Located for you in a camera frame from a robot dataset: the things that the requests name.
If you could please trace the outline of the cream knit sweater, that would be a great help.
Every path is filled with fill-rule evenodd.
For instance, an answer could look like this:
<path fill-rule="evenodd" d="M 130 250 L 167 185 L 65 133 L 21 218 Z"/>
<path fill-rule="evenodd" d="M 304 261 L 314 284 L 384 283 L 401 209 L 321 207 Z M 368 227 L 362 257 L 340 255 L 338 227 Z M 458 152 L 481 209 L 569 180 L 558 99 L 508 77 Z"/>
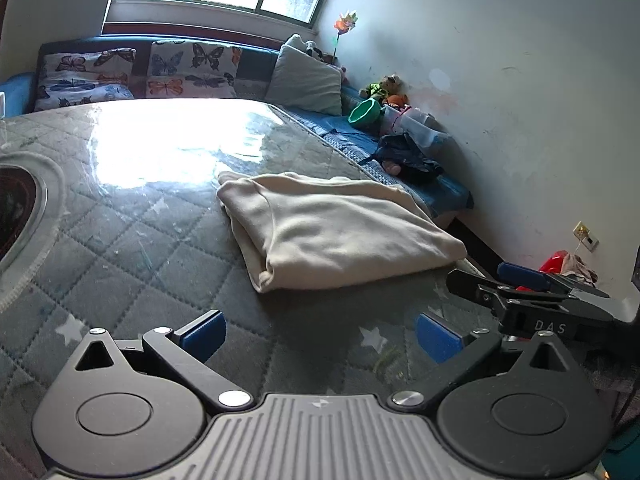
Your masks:
<path fill-rule="evenodd" d="M 449 266 L 461 240 L 397 186 L 225 171 L 217 197 L 256 292 L 320 290 Z"/>

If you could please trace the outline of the dark blue clothes pile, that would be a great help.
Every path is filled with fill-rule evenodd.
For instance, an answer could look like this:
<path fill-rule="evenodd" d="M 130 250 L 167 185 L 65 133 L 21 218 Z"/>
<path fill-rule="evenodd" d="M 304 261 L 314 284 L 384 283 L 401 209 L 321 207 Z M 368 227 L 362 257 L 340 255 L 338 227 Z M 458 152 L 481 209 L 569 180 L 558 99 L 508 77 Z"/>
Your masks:
<path fill-rule="evenodd" d="M 381 136 L 375 151 L 358 164 L 363 166 L 372 160 L 378 162 L 386 174 L 415 185 L 428 185 L 445 172 L 438 162 L 422 153 L 408 133 Z"/>

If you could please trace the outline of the red plastic stool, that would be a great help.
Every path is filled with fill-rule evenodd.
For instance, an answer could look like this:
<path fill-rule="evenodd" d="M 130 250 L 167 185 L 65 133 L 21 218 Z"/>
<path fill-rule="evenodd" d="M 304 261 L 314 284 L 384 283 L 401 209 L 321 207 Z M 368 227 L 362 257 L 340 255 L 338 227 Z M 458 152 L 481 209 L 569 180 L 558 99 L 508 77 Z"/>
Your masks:
<path fill-rule="evenodd" d="M 560 274 L 565 258 L 568 256 L 566 250 L 559 250 L 549 257 L 537 271 L 529 268 L 521 268 L 516 271 L 516 281 L 518 290 L 526 292 L 550 292 L 551 285 L 544 278 L 544 274 Z"/>

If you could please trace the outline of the clear plastic storage box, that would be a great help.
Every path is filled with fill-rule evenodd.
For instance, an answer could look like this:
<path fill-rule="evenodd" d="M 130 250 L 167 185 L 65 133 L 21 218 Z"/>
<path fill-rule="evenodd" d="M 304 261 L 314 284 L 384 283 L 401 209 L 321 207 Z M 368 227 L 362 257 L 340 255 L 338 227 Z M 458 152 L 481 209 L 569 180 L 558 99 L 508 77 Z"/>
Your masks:
<path fill-rule="evenodd" d="M 380 133 L 382 136 L 407 133 L 421 152 L 431 158 L 452 140 L 431 114 L 410 106 L 403 110 L 384 106 Z"/>

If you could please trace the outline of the green plastic bowl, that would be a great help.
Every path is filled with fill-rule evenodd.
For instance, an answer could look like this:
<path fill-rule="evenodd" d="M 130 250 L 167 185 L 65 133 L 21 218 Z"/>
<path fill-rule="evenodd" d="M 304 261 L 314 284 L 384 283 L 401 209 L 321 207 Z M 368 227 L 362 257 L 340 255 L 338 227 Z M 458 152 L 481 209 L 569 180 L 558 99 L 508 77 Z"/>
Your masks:
<path fill-rule="evenodd" d="M 349 114 L 347 120 L 354 128 L 366 128 L 375 124 L 383 114 L 382 106 L 376 99 L 361 101 Z"/>

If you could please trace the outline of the round black induction cooktop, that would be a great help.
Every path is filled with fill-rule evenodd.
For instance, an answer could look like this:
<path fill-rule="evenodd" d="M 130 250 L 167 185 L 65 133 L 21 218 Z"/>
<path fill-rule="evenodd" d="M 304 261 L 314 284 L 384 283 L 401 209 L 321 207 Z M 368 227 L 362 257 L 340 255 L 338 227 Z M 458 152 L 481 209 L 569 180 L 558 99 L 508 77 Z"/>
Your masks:
<path fill-rule="evenodd" d="M 66 205 L 62 169 L 47 156 L 1 156 L 1 309 L 29 285 L 47 259 Z"/>

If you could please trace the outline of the plush teddy toy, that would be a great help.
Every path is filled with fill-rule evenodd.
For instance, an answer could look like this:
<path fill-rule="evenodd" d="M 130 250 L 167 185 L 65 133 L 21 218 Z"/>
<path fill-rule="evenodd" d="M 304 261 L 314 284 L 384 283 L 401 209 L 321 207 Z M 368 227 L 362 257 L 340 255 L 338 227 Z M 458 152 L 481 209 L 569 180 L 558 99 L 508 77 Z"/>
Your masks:
<path fill-rule="evenodd" d="M 402 92 L 402 81 L 397 75 L 384 76 L 378 82 L 372 82 L 359 90 L 363 99 L 374 99 L 381 105 L 387 105 L 396 110 L 403 110 L 409 105 L 408 96 Z"/>

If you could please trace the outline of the right butterfly print cushion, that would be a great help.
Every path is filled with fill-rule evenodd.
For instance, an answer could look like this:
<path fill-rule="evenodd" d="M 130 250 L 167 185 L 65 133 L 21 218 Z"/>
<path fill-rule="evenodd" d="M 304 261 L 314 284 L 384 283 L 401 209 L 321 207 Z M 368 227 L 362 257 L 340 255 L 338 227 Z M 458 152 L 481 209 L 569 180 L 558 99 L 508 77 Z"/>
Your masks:
<path fill-rule="evenodd" d="M 239 47 L 189 40 L 154 41 L 145 92 L 152 99 L 234 99 Z"/>

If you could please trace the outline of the butterfly print cushion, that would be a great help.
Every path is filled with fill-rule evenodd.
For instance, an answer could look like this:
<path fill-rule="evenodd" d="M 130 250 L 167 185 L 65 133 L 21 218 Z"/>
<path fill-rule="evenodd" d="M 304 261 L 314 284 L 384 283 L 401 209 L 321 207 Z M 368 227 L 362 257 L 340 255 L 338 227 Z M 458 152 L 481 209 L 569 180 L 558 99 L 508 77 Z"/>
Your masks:
<path fill-rule="evenodd" d="M 152 99 L 234 99 L 239 47 L 189 40 L 154 41 L 145 92 Z"/>
<path fill-rule="evenodd" d="M 34 110 L 130 100 L 133 48 L 88 53 L 52 53 L 42 58 Z"/>

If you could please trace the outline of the grey plain pillow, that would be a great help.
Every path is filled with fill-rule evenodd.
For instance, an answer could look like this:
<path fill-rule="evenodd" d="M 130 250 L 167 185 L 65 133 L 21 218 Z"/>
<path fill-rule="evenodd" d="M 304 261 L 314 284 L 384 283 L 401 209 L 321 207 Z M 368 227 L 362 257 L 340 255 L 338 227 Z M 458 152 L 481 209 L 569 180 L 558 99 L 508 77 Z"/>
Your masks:
<path fill-rule="evenodd" d="M 307 53 L 309 42 L 297 34 L 282 44 L 265 100 L 332 116 L 342 114 L 342 71 Z"/>

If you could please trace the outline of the left butterfly print cushion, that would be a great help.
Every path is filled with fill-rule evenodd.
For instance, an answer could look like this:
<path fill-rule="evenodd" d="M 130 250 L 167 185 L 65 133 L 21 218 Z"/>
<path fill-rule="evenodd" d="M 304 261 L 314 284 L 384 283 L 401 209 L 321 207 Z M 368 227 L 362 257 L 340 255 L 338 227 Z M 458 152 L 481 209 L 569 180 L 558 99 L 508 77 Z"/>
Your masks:
<path fill-rule="evenodd" d="M 88 53 L 52 53 L 42 58 L 34 110 L 130 100 L 133 48 Z"/>

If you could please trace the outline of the colourful pinwheel toy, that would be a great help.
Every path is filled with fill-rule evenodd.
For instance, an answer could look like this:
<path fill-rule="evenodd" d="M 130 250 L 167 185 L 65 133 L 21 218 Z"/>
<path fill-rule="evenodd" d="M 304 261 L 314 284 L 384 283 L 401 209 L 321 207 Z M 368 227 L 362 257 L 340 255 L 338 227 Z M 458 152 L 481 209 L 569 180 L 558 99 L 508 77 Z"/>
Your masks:
<path fill-rule="evenodd" d="M 332 39 L 332 63 L 337 62 L 337 47 L 343 36 L 351 32 L 357 25 L 358 15 L 356 11 L 340 14 L 334 22 L 335 36 Z"/>

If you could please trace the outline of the white tissue box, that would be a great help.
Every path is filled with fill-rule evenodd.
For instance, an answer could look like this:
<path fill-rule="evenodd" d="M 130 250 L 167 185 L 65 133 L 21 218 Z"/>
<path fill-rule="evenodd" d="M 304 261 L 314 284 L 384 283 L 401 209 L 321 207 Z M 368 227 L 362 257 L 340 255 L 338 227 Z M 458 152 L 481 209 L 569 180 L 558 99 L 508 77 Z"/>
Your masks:
<path fill-rule="evenodd" d="M 6 117 L 6 95 L 3 91 L 0 92 L 0 119 Z"/>

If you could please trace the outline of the wall power socket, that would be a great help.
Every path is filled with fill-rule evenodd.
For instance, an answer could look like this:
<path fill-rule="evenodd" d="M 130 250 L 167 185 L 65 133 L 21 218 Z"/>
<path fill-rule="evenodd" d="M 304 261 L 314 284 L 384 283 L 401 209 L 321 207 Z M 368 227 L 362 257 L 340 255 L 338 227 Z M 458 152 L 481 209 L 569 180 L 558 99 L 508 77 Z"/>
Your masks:
<path fill-rule="evenodd" d="M 599 245 L 598 238 L 593 232 L 585 225 L 584 222 L 579 221 L 573 230 L 574 237 L 578 239 L 578 242 L 584 246 L 588 252 L 594 252 Z"/>

